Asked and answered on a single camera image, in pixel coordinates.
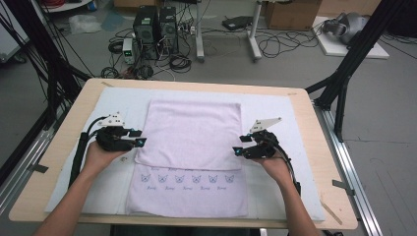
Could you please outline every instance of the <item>cardboard box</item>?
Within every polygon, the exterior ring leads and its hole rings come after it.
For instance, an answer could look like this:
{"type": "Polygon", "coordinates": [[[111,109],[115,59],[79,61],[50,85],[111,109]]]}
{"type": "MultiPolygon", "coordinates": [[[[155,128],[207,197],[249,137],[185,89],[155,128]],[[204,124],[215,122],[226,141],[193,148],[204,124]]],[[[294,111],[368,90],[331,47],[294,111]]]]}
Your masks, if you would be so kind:
{"type": "Polygon", "coordinates": [[[318,16],[335,18],[343,12],[372,16],[380,2],[381,0],[323,0],[318,16]]]}
{"type": "Polygon", "coordinates": [[[159,6],[159,0],[113,0],[114,6],[117,8],[135,8],[139,6],[159,6]]]}
{"type": "Polygon", "coordinates": [[[267,26],[271,30],[310,30],[322,0],[294,0],[289,4],[268,3],[267,26]]]}

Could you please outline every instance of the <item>desk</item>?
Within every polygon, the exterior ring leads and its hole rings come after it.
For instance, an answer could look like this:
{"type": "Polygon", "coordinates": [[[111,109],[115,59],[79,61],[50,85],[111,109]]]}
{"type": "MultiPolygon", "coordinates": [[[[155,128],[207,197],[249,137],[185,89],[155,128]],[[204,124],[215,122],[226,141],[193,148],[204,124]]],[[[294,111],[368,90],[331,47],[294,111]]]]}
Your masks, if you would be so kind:
{"type": "Polygon", "coordinates": [[[46,6],[41,6],[43,8],[43,10],[47,10],[48,13],[56,13],[56,12],[64,12],[64,11],[69,11],[69,10],[73,10],[79,7],[83,7],[84,5],[89,4],[90,2],[92,2],[91,0],[82,0],[80,3],[64,3],[64,5],[57,7],[57,8],[48,8],[46,6]]]}
{"type": "MultiPolygon", "coordinates": [[[[248,39],[254,52],[254,62],[262,58],[260,48],[255,40],[255,33],[257,32],[258,20],[260,18],[263,0],[257,0],[255,5],[254,19],[252,20],[252,29],[248,31],[248,39]]],[[[197,47],[197,59],[201,62],[205,61],[205,50],[203,48],[203,36],[202,36],[202,0],[197,0],[197,29],[196,29],[196,47],[197,47]]]]}
{"type": "MultiPolygon", "coordinates": [[[[315,176],[326,220],[317,222],[321,229],[354,229],[356,216],[343,189],[334,187],[331,180],[340,181],[327,141],[307,93],[301,88],[267,88],[232,85],[210,85],[173,82],[89,80],[57,132],[40,164],[49,167],[45,174],[34,172],[10,212],[17,221],[42,221],[47,213],[45,206],[55,187],[65,159],[76,144],[96,102],[106,87],[214,91],[288,96],[293,105],[305,150],[315,176]]],[[[80,222],[112,224],[153,224],[222,227],[285,228],[277,220],[247,218],[168,218],[159,216],[130,216],[82,214],[80,222]]]]}

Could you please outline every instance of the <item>computer tower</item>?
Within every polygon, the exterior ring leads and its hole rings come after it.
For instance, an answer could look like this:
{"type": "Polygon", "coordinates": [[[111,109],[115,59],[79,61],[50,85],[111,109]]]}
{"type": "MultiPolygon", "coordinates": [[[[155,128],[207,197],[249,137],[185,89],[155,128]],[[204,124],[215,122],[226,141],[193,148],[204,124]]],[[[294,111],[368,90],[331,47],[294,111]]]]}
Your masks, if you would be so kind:
{"type": "Polygon", "coordinates": [[[178,32],[175,7],[162,7],[159,12],[161,38],[163,38],[163,52],[177,54],[178,32]]]}
{"type": "Polygon", "coordinates": [[[138,45],[160,41],[160,28],[156,6],[140,6],[133,23],[138,45]]]}

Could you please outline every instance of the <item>metal bracket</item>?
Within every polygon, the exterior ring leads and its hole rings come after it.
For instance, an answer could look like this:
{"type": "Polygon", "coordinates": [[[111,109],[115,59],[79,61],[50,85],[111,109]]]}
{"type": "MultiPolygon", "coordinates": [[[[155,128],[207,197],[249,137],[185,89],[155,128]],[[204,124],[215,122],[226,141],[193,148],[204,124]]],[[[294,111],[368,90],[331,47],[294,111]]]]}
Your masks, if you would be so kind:
{"type": "Polygon", "coordinates": [[[33,164],[33,165],[28,166],[28,170],[37,171],[37,172],[40,172],[42,174],[44,174],[48,169],[49,169],[49,167],[41,165],[41,164],[33,164]]]}
{"type": "Polygon", "coordinates": [[[256,120],[255,124],[252,126],[250,132],[255,133],[255,132],[258,132],[258,131],[261,131],[261,130],[265,130],[265,129],[271,127],[272,125],[278,123],[281,120],[282,120],[281,117],[273,118],[273,119],[266,119],[266,120],[256,120]]]}
{"type": "Polygon", "coordinates": [[[119,112],[113,115],[109,115],[104,120],[98,122],[99,126],[124,126],[125,122],[123,121],[122,115],[119,112]]]}
{"type": "Polygon", "coordinates": [[[361,214],[362,222],[365,226],[368,235],[370,236],[382,236],[380,225],[372,211],[371,205],[366,197],[365,191],[361,185],[358,174],[356,173],[355,167],[353,166],[347,147],[344,143],[340,142],[333,132],[334,118],[331,111],[320,110],[318,114],[321,114],[326,125],[324,128],[327,129],[330,142],[337,155],[338,164],[340,165],[341,171],[346,179],[346,184],[351,186],[355,190],[355,195],[352,196],[359,213],[361,214]]]}
{"type": "Polygon", "coordinates": [[[346,194],[348,196],[355,196],[355,190],[354,189],[350,189],[349,186],[347,186],[347,184],[337,181],[337,180],[331,180],[331,183],[333,184],[333,186],[344,189],[346,191],[346,194]]]}

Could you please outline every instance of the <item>white device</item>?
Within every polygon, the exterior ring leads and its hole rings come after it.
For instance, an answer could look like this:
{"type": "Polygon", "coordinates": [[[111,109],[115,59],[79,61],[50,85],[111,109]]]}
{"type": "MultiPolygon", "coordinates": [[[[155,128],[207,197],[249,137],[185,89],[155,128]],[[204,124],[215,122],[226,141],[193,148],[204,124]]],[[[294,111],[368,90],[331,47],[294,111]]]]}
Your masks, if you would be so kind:
{"type": "Polygon", "coordinates": [[[112,114],[107,116],[105,119],[103,119],[102,121],[98,122],[99,126],[124,126],[125,122],[123,121],[123,117],[122,115],[120,115],[119,112],[117,112],[116,114],[112,114]]]}
{"type": "Polygon", "coordinates": [[[133,50],[133,38],[123,39],[123,56],[125,62],[128,65],[133,65],[135,63],[135,53],[133,50]]]}
{"type": "Polygon", "coordinates": [[[252,129],[250,130],[251,133],[258,132],[261,130],[265,130],[266,128],[278,123],[281,121],[282,118],[273,118],[273,119],[266,119],[266,120],[257,120],[255,121],[254,126],[252,126],[252,129]]]}

